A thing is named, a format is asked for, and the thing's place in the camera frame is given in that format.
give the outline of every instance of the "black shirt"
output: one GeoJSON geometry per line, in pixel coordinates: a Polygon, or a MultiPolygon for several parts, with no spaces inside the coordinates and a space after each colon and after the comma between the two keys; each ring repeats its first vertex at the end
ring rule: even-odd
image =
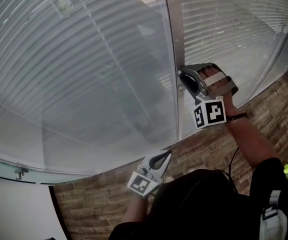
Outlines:
{"type": "Polygon", "coordinates": [[[288,239],[288,181],[278,158],[258,165],[249,196],[236,193],[218,170],[196,170],[164,184],[146,219],[117,225],[109,239],[259,239],[273,190],[281,190],[278,208],[287,217],[288,239]]]}

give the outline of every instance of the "black cable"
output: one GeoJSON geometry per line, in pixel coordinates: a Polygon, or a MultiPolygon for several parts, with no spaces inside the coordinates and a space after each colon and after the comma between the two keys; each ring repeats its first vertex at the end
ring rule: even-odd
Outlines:
{"type": "MultiPolygon", "coordinates": [[[[231,160],[230,163],[229,163],[228,173],[227,173],[226,171],[220,170],[220,169],[214,170],[215,172],[221,172],[221,173],[223,173],[225,176],[228,177],[229,183],[232,185],[235,193],[237,193],[237,194],[238,194],[238,190],[236,189],[235,184],[234,184],[234,182],[233,182],[233,179],[232,179],[232,177],[231,177],[231,167],[232,167],[232,163],[233,163],[233,161],[234,161],[234,158],[236,157],[236,154],[238,153],[239,150],[240,150],[240,148],[238,147],[238,148],[236,149],[234,155],[233,155],[232,160],[231,160]]],[[[205,177],[202,178],[201,180],[199,180],[197,183],[195,183],[195,185],[188,191],[188,193],[187,193],[187,195],[185,196],[183,202],[181,203],[178,211],[180,211],[180,210],[182,209],[183,204],[186,202],[187,198],[189,197],[189,195],[190,195],[190,193],[193,191],[193,189],[194,189],[201,181],[203,181],[204,179],[205,179],[205,177]]]]}
{"type": "Polygon", "coordinates": [[[233,116],[226,116],[226,121],[233,121],[233,120],[236,120],[236,119],[239,119],[239,118],[247,118],[248,117],[248,114],[246,112],[244,113],[240,113],[240,114],[236,114],[236,115],[233,115],[233,116]]]}
{"type": "Polygon", "coordinates": [[[235,153],[234,153],[234,155],[233,155],[233,158],[232,158],[232,160],[230,161],[229,166],[228,166],[228,175],[229,175],[229,178],[230,178],[230,179],[232,178],[232,177],[231,177],[231,167],[232,167],[232,163],[233,163],[234,158],[235,158],[235,156],[236,156],[236,154],[238,153],[239,150],[240,150],[239,147],[235,150],[235,153]]]}

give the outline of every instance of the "wooden floor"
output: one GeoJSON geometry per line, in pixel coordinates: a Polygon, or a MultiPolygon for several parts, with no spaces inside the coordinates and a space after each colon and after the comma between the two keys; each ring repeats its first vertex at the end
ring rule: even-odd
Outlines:
{"type": "MultiPolygon", "coordinates": [[[[281,161],[288,163],[288,73],[242,108],[273,143],[281,161]]],[[[223,125],[205,129],[170,147],[173,156],[166,175],[178,178],[192,167],[227,171],[236,148],[223,125]]],[[[131,195],[126,184],[138,163],[54,187],[74,240],[108,239],[127,209],[131,195]]],[[[232,165],[232,177],[237,190],[248,195],[252,170],[240,152],[232,165]]]]}

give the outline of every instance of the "forearm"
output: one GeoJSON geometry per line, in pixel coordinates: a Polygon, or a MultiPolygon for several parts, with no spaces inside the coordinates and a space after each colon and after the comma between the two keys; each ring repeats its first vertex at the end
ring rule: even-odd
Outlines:
{"type": "MultiPolygon", "coordinates": [[[[235,108],[229,114],[239,113],[240,111],[235,108]]],[[[252,168],[257,167],[266,159],[277,157],[272,144],[247,118],[229,121],[226,127],[252,168]]]]}
{"type": "Polygon", "coordinates": [[[133,194],[130,204],[124,214],[121,223],[141,222],[148,212],[148,199],[133,194]]]}

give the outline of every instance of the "glass panel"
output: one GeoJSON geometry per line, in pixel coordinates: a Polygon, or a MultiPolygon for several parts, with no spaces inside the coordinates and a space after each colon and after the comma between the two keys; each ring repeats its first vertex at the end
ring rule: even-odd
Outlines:
{"type": "Polygon", "coordinates": [[[74,175],[37,171],[0,162],[0,178],[22,183],[56,184],[88,177],[88,175],[74,175]]]}
{"type": "Polygon", "coordinates": [[[87,174],[166,147],[173,63],[165,0],[0,0],[0,159],[87,174]]]}
{"type": "MultiPolygon", "coordinates": [[[[213,62],[237,86],[234,104],[250,99],[288,33],[288,0],[181,0],[185,64],[213,62]]],[[[196,131],[185,92],[183,137],[196,131]]]]}

